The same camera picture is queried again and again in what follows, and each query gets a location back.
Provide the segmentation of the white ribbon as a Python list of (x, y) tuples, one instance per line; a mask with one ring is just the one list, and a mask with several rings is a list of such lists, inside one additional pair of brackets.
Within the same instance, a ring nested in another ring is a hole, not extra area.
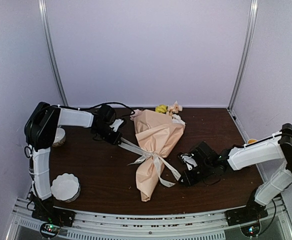
[(181, 178), (181, 174), (172, 165), (170, 165), (163, 157), (161, 157), (159, 154), (157, 154), (155, 152), (143, 150), (141, 147), (128, 141), (125, 138), (121, 138), (121, 143), (118, 146), (125, 149), (125, 150), (128, 150), (129, 152), (132, 152), (132, 153), (139, 155), (139, 158), (136, 159), (134, 162), (129, 163), (128, 166), (139, 165), (139, 164), (142, 164), (143, 162), (145, 162), (146, 160), (152, 158), (154, 167), (156, 169), (156, 174), (158, 176), (160, 183), (163, 186), (165, 186), (167, 188), (171, 188), (176, 183), (173, 183), (171, 181), (167, 181), (161, 177), (162, 164), (170, 170), (170, 172), (172, 173), (172, 175), (174, 176), (176, 181), (178, 181)]

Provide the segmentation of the yellow fake flower stem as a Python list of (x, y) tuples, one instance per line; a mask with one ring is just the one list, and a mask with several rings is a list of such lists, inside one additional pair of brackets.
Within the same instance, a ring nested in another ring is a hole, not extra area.
[(168, 111), (168, 106), (164, 105), (164, 104), (160, 104), (160, 105), (155, 107), (155, 111), (157, 113), (165, 114)]

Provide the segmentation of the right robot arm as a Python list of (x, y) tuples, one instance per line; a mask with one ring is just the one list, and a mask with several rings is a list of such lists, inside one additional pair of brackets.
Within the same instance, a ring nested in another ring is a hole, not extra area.
[(221, 153), (202, 141), (178, 157), (186, 166), (178, 181), (187, 187), (211, 176), (221, 175), (227, 168), (239, 171), (264, 162), (281, 160), (279, 168), (256, 189), (252, 194), (252, 202), (242, 210), (244, 219), (252, 221), (262, 212), (262, 207), (292, 184), (292, 124), (285, 123), (280, 131), (271, 136), (253, 143), (233, 145)]

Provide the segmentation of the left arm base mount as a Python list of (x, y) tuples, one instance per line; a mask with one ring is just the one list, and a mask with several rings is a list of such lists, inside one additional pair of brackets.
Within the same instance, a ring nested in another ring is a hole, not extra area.
[(42, 200), (33, 193), (29, 197), (30, 203), (34, 203), (31, 217), (49, 225), (57, 227), (72, 227), (76, 213), (72, 210), (61, 209), (54, 206), (54, 198)]

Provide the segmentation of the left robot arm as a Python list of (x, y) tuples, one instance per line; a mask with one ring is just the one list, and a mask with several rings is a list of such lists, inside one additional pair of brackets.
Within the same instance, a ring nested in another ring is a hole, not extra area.
[(32, 191), (42, 201), (52, 196), (49, 161), (58, 127), (72, 126), (90, 129), (111, 145), (121, 143), (119, 128), (124, 120), (116, 118), (116, 111), (102, 104), (95, 113), (82, 109), (39, 102), (24, 127), (32, 171)]

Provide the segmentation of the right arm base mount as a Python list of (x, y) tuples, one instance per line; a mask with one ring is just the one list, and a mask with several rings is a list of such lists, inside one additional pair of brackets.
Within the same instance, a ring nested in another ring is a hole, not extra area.
[(239, 207), (225, 212), (228, 226), (240, 225), (241, 233), (245, 237), (257, 237), (262, 232), (260, 220), (266, 218), (266, 207), (255, 202), (255, 194), (249, 197), (244, 207)]

